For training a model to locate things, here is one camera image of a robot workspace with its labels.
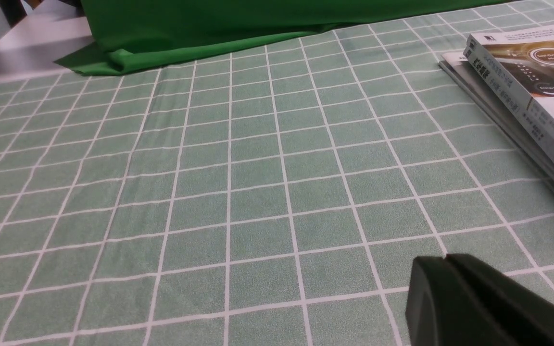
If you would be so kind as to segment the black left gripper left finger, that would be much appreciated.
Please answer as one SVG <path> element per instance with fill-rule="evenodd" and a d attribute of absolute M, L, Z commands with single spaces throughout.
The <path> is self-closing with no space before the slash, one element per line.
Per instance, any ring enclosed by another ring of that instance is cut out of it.
<path fill-rule="evenodd" d="M 499 344 L 499 332 L 490 316 L 444 258 L 414 258 L 406 322 L 413 346 Z"/>

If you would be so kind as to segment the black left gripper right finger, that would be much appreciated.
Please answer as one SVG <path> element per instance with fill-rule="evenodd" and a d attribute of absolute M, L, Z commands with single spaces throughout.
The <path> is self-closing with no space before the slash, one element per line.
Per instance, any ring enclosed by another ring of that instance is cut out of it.
<path fill-rule="evenodd" d="M 554 346 L 554 304 L 469 254 L 449 254 L 495 322 L 519 346 Z"/>

